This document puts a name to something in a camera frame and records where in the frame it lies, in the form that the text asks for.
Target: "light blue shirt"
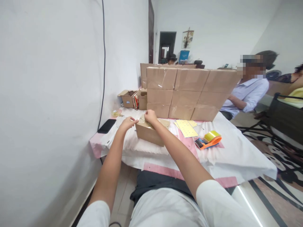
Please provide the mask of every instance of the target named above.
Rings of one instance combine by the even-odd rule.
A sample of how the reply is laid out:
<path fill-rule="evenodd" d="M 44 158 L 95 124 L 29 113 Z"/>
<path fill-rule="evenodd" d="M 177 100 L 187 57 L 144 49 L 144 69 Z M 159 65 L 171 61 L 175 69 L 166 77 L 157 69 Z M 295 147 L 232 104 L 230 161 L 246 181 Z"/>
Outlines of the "light blue shirt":
<path fill-rule="evenodd" d="M 232 93 L 238 99 L 246 102 L 243 112 L 252 111 L 258 101 L 266 94 L 269 87 L 267 79 L 250 79 L 242 84 L 237 84 Z M 228 99 L 223 104 L 221 111 L 230 112 L 233 118 L 240 112 L 235 105 Z"/>

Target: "black chair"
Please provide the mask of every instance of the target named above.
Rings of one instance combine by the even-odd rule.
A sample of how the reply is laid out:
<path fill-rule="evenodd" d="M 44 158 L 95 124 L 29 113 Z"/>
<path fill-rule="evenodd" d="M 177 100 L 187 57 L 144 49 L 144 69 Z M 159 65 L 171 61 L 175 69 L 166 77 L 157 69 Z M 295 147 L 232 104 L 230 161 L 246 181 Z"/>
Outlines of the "black chair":
<path fill-rule="evenodd" d="M 278 100 L 278 97 L 283 98 L 295 98 L 295 99 L 302 99 L 300 97 L 293 97 L 293 96 L 284 96 L 280 93 L 276 93 L 274 98 L 270 104 L 269 110 L 264 117 L 260 119 L 260 121 L 251 126 L 251 127 L 237 127 L 242 134 L 248 132 L 250 130 L 254 131 L 266 131 L 270 133 L 271 142 L 272 144 L 279 148 L 275 144 L 275 140 L 284 143 L 285 145 L 289 146 L 291 149 L 295 150 L 297 153 L 302 154 L 303 151 L 292 144 L 288 143 L 287 141 L 283 140 L 279 136 L 275 135 L 271 127 L 277 129 L 281 133 L 285 134 L 289 138 L 293 139 L 294 141 L 298 142 L 299 144 L 303 145 L 303 108 L 299 109 L 294 106 L 288 105 Z M 290 157 L 292 161 L 299 166 L 302 166 L 302 163 L 298 162 L 297 160 Z M 302 167 L 292 169 L 291 171 L 301 170 Z"/>

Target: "packing tape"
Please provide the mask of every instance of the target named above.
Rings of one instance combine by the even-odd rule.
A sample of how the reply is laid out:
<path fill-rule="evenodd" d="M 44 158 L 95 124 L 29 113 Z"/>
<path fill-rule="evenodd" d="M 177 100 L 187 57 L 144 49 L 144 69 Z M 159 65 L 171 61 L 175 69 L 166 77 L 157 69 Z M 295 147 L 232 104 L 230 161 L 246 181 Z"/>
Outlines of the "packing tape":
<path fill-rule="evenodd" d="M 221 135 L 216 131 L 210 131 L 204 136 L 204 141 L 207 143 L 210 143 L 212 140 L 214 140 L 213 142 L 219 143 L 221 139 Z"/>

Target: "mobile phone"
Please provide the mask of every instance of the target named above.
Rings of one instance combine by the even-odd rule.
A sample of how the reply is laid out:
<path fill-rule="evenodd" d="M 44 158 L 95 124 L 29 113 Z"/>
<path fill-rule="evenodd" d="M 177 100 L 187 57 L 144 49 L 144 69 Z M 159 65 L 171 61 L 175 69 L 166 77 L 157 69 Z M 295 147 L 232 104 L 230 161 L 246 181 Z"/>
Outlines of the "mobile phone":
<path fill-rule="evenodd" d="M 98 133 L 106 134 L 109 132 L 109 130 L 112 128 L 112 126 L 115 124 L 116 119 L 108 119 L 102 127 L 98 130 Z"/>

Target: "white sleeve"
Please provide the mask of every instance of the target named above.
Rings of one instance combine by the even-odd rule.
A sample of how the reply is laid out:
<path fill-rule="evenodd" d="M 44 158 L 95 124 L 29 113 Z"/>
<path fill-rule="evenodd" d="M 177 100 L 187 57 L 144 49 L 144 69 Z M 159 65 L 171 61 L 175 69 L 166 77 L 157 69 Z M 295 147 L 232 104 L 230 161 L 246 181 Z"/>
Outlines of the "white sleeve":
<path fill-rule="evenodd" d="M 259 226 L 253 215 L 246 213 L 215 180 L 201 183 L 197 189 L 196 198 L 210 227 Z"/>
<path fill-rule="evenodd" d="M 86 208 L 77 227 L 108 227 L 109 224 L 110 208 L 106 202 L 96 201 Z"/>
<path fill-rule="evenodd" d="M 252 111 L 256 107 L 260 99 L 263 98 L 263 96 L 266 94 L 268 88 L 269 88 L 269 82 L 265 81 L 264 83 L 256 87 L 253 91 L 251 91 L 243 99 L 243 101 L 246 102 L 246 106 L 244 107 L 243 112 L 247 113 L 249 111 Z"/>

